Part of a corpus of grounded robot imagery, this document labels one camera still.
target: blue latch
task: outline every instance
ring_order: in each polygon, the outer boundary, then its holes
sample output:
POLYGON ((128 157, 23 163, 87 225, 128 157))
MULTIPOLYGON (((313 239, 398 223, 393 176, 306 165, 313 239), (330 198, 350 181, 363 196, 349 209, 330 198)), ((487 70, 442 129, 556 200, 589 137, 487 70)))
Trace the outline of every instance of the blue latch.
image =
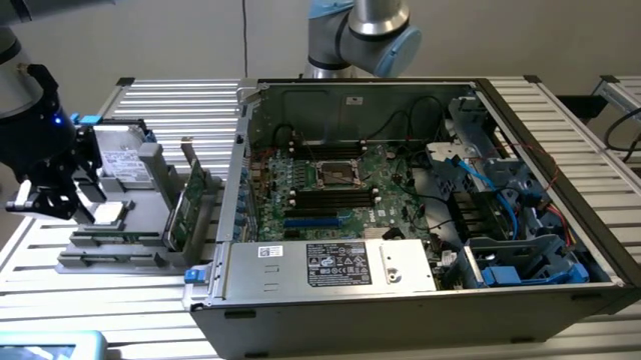
POLYGON ((76 112, 69 116, 69 120, 71 122, 73 122, 75 125, 79 123, 79 118, 80 118, 80 114, 76 112))
POLYGON ((191 268, 184 272, 184 284, 204 284, 206 276, 207 272, 204 270, 191 268))
POLYGON ((102 120, 103 120, 103 117, 100 115, 85 115, 83 116, 79 124, 94 126, 94 125, 98 125, 102 120))

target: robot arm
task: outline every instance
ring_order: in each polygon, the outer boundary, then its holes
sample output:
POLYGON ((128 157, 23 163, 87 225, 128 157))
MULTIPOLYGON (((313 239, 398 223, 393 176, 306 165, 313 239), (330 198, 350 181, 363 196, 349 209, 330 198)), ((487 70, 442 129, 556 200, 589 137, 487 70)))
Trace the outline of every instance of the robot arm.
POLYGON ((106 3, 114 4, 115 0, 3 0, 0 26, 28 23, 47 15, 106 3))
MULTIPOLYGON (((104 1, 0 1, 0 26, 99 2, 104 1)), ((0 27, 0 162, 21 184, 5 204, 9 212, 94 222, 76 192, 77 183, 91 201, 106 201, 94 129, 75 127, 55 78, 43 65, 31 64, 7 27, 0 27)))
POLYGON ((422 40, 403 0, 313 0, 304 77, 353 77, 355 67, 397 77, 422 40))

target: cpu socket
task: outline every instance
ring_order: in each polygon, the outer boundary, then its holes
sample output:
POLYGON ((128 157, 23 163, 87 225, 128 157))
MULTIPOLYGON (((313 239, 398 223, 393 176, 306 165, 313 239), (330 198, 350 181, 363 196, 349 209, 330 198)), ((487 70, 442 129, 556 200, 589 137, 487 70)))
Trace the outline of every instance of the cpu socket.
POLYGON ((319 161, 317 163, 317 188, 361 186, 359 165, 355 160, 319 161))

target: blue pcie slot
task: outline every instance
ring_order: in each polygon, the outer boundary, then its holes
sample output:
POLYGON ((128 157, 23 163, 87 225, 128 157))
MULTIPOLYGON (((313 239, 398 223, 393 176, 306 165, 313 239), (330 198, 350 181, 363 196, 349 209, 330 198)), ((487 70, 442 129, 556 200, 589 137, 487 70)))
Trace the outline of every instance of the blue pcie slot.
POLYGON ((323 219, 291 219, 284 220, 283 227, 286 229, 291 228, 339 228, 341 219, 337 218, 323 218, 323 219))

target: blue cable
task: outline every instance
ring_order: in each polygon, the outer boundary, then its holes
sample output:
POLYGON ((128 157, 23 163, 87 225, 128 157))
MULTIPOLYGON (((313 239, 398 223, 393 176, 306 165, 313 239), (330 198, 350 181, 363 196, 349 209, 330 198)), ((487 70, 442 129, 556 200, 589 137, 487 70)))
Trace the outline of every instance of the blue cable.
POLYGON ((491 191, 497 192, 497 199, 498 199, 498 202, 501 203, 501 205, 505 207, 505 209, 507 210, 507 214, 510 215, 510 219, 511 219, 511 226, 514 228, 514 232, 511 233, 511 240, 515 240, 517 239, 517 233, 519 231, 519 221, 517 220, 517 215, 514 214, 514 210, 511 210, 511 206, 510 206, 510 203, 507 202, 505 196, 498 192, 497 190, 497 187, 494 186, 494 182, 491 182, 491 180, 481 175, 478 172, 475 172, 469 166, 466 163, 463 163, 462 161, 458 162, 458 166, 465 170, 467 171, 467 173, 474 176, 477 179, 479 179, 482 182, 485 182, 487 184, 487 187, 490 188, 491 191))

